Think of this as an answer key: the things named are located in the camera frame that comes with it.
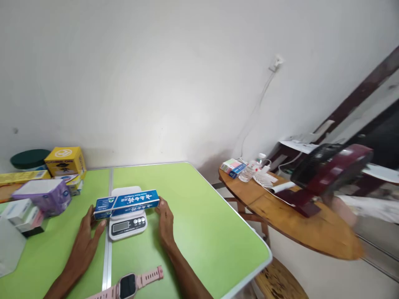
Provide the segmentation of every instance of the fan base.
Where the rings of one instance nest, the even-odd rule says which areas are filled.
[[[305,189],[297,192],[292,190],[283,190],[276,193],[276,196],[290,204],[294,204],[295,207],[290,207],[306,218],[316,215],[321,211],[321,209],[311,201],[314,195]]]

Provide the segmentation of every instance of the purple box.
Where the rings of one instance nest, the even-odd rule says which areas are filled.
[[[63,179],[29,181],[15,191],[12,197],[30,198],[47,216],[61,214],[71,202],[71,194]]]

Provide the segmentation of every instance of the yellow package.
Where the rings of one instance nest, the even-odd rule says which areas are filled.
[[[52,176],[83,175],[86,172],[80,147],[55,147],[44,161]]]
[[[0,186],[24,184],[34,179],[51,179],[51,176],[47,170],[0,174]]]

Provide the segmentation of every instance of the water bottle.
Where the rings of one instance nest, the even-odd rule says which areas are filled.
[[[256,172],[261,170],[262,160],[266,158],[265,154],[259,153],[258,157],[255,160],[252,160],[248,163],[248,165],[241,171],[238,178],[243,182],[249,182],[250,179],[256,174]]]

